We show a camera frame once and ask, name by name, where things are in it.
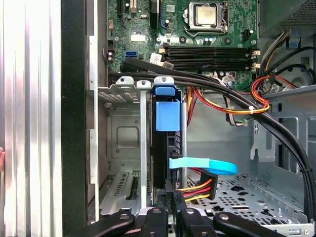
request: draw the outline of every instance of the cable tie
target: cable tie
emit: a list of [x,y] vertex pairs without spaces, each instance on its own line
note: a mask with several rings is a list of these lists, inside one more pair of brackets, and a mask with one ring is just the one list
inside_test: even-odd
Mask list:
[[304,64],[304,66],[306,67],[305,71],[309,71],[311,69],[311,67],[309,66],[309,64]]
[[302,172],[302,173],[313,172],[313,169],[312,168],[310,168],[310,169],[301,169],[300,172]]
[[248,120],[244,119],[245,123],[243,124],[245,127],[248,127]]
[[253,115],[253,111],[254,111],[254,107],[253,106],[249,106],[249,110],[250,110],[250,114]]

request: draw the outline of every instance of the orange wire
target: orange wire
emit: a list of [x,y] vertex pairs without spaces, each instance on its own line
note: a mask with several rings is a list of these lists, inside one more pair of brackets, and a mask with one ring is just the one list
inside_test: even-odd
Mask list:
[[205,187],[206,185],[208,185],[210,182],[212,182],[211,179],[209,179],[208,181],[206,181],[204,184],[201,184],[201,185],[196,186],[196,187],[186,188],[186,189],[177,189],[177,190],[179,190],[179,191],[189,191],[189,190],[194,190],[194,189],[200,189],[200,188],[203,188],[203,187]]

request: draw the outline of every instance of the black plastic clip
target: black plastic clip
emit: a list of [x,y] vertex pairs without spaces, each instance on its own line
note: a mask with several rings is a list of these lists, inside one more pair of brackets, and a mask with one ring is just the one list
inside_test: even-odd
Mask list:
[[182,157],[183,157],[183,155],[181,155],[177,152],[171,152],[171,156],[170,156],[171,159],[178,159],[178,158],[182,158]]
[[301,169],[300,172],[302,172],[302,173],[313,172],[313,169],[312,168],[310,168],[310,169]]
[[276,73],[275,72],[270,73],[269,82],[271,85],[273,85],[276,82]]

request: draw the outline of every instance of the blue plastic tab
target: blue plastic tab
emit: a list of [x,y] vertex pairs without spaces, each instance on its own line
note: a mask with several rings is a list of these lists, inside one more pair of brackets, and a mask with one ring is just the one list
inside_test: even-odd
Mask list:
[[175,96],[176,89],[173,86],[156,86],[156,95]]
[[226,161],[210,159],[209,168],[205,170],[213,174],[235,175],[238,173],[238,166]]
[[180,131],[180,102],[156,102],[156,131]]
[[178,159],[169,158],[169,168],[177,169],[184,167],[207,168],[209,167],[209,159],[183,157]]
[[177,169],[184,167],[203,168],[210,173],[221,175],[235,175],[238,173],[238,166],[226,161],[213,160],[207,158],[183,157],[179,159],[169,159],[169,168]]

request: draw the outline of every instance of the blue latch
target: blue latch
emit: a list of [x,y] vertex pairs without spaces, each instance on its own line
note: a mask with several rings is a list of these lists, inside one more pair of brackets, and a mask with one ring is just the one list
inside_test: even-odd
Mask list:
[[180,101],[156,102],[156,131],[180,131]]
[[175,96],[176,89],[174,88],[174,86],[156,86],[155,94],[165,95],[165,96]]

